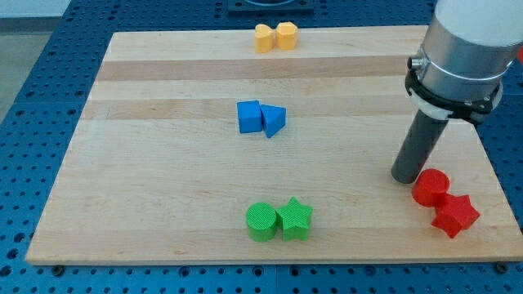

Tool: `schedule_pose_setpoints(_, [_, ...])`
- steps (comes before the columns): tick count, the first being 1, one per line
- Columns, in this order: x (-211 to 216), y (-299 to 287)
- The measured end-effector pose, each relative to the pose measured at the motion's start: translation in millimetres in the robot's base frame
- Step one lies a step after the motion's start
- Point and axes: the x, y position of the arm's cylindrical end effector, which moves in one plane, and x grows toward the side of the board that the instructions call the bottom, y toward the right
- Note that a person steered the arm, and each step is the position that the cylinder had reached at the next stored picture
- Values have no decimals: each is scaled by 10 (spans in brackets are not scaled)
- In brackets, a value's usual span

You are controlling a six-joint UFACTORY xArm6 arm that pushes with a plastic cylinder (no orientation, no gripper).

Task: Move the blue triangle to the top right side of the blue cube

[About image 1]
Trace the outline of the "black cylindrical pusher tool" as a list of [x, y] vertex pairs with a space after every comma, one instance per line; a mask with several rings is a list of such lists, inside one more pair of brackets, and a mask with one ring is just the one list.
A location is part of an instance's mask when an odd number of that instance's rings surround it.
[[421, 110], [416, 113], [391, 168], [396, 181], [411, 184], [417, 180], [447, 124], [448, 120], [431, 118]]

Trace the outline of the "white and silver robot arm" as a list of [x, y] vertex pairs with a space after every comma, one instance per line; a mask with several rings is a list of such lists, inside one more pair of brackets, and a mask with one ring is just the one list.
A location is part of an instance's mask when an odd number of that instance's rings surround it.
[[503, 75], [522, 48], [521, 0], [439, 0], [418, 51], [407, 62], [405, 90], [417, 106], [391, 168], [418, 178], [451, 119], [481, 124], [503, 96]]

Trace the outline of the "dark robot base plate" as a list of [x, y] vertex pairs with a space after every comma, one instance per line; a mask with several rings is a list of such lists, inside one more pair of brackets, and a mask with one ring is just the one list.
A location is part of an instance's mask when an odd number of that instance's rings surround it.
[[227, 12], [237, 14], [243, 12], [311, 12], [314, 10], [314, 0], [227, 0]]

